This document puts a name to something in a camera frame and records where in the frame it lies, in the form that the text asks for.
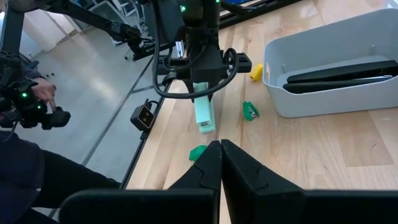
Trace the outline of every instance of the yellow plastic piece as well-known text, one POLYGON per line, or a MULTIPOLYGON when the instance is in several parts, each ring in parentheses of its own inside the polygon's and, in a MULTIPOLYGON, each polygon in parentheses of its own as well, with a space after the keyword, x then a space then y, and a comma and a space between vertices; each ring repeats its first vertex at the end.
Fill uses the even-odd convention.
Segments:
POLYGON ((262 77, 262 64, 258 64, 250 73, 250 78, 253 81, 261 80, 262 77))

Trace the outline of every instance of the wooden tabletop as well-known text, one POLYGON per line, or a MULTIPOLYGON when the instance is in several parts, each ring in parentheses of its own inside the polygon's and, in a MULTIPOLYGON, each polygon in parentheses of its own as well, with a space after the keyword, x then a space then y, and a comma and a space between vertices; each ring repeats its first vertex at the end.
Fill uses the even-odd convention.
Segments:
MULTIPOLYGON (((388 0, 306 0, 220 31, 220 47, 263 62, 271 40, 381 9, 388 0)), ((170 92, 186 92, 174 82, 170 92)), ((230 139, 279 175, 305 189, 398 189, 398 109, 283 118, 263 82, 239 74, 215 93, 217 131, 200 134, 190 100, 166 99, 128 189, 167 189, 192 165, 190 150, 230 139), (242 115, 251 101, 261 116, 242 115)), ((230 223, 225 198, 220 223, 230 223)))

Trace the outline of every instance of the person's hand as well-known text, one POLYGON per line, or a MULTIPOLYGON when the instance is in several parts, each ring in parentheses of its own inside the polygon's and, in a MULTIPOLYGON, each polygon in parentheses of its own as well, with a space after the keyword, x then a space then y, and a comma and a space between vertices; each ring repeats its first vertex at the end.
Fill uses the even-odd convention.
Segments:
POLYGON ((32 87, 35 95, 43 100, 46 104, 49 103, 52 111, 55 111, 57 105, 55 104, 55 86, 49 83, 44 78, 34 78, 33 81, 37 82, 36 86, 32 87))

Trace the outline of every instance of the storage bin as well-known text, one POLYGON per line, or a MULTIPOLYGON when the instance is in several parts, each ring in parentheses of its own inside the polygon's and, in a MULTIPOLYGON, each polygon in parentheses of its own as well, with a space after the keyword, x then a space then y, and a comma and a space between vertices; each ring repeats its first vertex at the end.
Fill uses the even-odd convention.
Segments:
POLYGON ((398 77, 313 93, 282 88, 287 77, 359 63, 398 61, 398 9, 382 9, 270 42, 263 81, 277 112, 287 118, 398 106, 398 77))

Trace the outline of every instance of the green object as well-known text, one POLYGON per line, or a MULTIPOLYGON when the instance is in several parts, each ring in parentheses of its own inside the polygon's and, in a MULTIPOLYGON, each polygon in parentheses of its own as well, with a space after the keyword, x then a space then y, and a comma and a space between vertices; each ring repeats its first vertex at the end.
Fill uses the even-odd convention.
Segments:
MULTIPOLYGON (((207 90, 207 83, 194 83, 195 92, 207 90)), ((193 100, 195 116, 199 132, 202 134, 216 131, 213 100, 209 101, 208 96, 195 98, 193 100)))
POLYGON ((259 110, 250 102, 243 102, 243 116, 247 121, 252 121, 256 116, 260 116, 259 110))
POLYGON ((192 149, 191 152, 189 153, 189 160, 196 162, 201 156, 201 154, 206 150, 206 148, 207 146, 202 145, 192 149))

